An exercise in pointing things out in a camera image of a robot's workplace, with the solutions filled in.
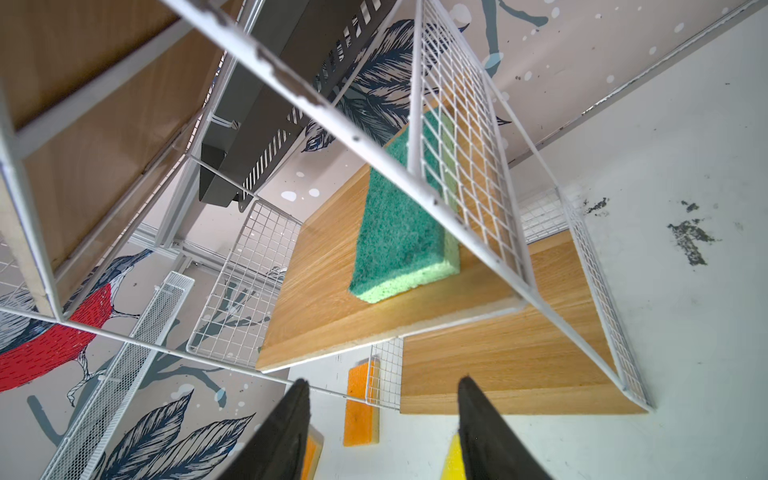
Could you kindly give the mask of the dark green sponge front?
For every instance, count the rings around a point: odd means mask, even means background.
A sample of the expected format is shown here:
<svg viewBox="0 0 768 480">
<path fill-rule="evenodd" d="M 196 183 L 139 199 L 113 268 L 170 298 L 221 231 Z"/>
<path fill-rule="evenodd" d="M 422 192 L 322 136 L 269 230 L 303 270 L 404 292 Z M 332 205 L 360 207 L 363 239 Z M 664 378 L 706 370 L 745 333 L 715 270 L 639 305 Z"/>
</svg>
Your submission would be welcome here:
<svg viewBox="0 0 768 480">
<path fill-rule="evenodd" d="M 375 304 L 459 273 L 458 241 L 371 169 L 349 292 Z"/>
</svg>

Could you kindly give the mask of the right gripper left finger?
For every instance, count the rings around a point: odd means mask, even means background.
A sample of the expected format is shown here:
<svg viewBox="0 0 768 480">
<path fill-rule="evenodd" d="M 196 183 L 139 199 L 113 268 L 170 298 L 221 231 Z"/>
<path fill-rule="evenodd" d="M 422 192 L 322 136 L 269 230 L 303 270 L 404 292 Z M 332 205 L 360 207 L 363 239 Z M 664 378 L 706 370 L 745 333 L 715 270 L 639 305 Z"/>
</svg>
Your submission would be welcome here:
<svg viewBox="0 0 768 480">
<path fill-rule="evenodd" d="M 296 380 L 219 479 L 300 479 L 310 424 L 310 385 Z"/>
</svg>

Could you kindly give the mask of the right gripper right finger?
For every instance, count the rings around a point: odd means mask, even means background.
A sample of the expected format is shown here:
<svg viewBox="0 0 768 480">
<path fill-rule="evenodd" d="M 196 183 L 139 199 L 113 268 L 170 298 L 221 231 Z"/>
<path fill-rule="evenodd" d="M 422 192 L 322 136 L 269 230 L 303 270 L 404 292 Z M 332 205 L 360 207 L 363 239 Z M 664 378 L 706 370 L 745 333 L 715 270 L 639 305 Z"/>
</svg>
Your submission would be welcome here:
<svg viewBox="0 0 768 480">
<path fill-rule="evenodd" d="M 467 479 L 551 479 L 470 376 L 459 381 L 458 407 Z"/>
</svg>

